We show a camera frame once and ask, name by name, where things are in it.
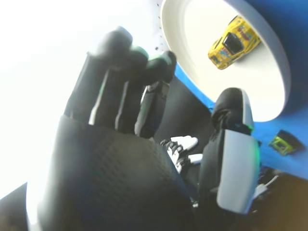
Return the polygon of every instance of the blue tablecloth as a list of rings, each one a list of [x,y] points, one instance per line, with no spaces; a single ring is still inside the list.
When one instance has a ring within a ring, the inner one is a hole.
[[[271,25],[289,59],[292,86],[288,103],[276,119],[255,123],[253,136],[262,142],[262,164],[308,179],[308,2],[307,0],[246,0]],[[178,66],[176,76],[211,110],[215,105],[187,78]],[[305,146],[281,156],[268,146],[276,133],[286,130]]]

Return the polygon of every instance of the blue surface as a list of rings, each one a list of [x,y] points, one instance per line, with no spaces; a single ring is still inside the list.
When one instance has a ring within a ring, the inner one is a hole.
[[[291,94],[282,114],[272,121],[255,123],[253,136],[262,142],[262,164],[308,179],[308,2],[246,1],[259,11],[280,38],[292,74]],[[176,76],[207,107],[213,108],[214,103],[200,92],[180,67],[177,67]],[[305,149],[293,155],[281,156],[270,148],[268,143],[280,129],[295,135],[304,144]]]

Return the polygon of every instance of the white plate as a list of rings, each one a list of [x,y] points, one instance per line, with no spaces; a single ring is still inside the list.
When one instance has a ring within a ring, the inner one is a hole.
[[[236,15],[254,28],[262,44],[218,70],[207,53]],[[207,97],[216,101],[224,89],[238,87],[249,96],[254,121],[280,114],[291,87],[289,63],[277,35],[251,5],[242,0],[165,0],[161,20],[181,68]]]

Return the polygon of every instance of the yellow toy car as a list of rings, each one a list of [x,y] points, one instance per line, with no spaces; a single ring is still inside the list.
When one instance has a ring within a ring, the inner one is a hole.
[[[222,70],[252,51],[260,42],[260,38],[251,26],[242,17],[236,16],[222,37],[213,44],[208,57],[218,69]]]

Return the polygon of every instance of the black glove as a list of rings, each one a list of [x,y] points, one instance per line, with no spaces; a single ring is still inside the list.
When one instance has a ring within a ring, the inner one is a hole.
[[[187,190],[166,150],[134,135],[144,86],[170,81],[176,58],[167,51],[148,61],[131,44],[119,28],[88,54],[38,205],[43,231],[193,229]]]

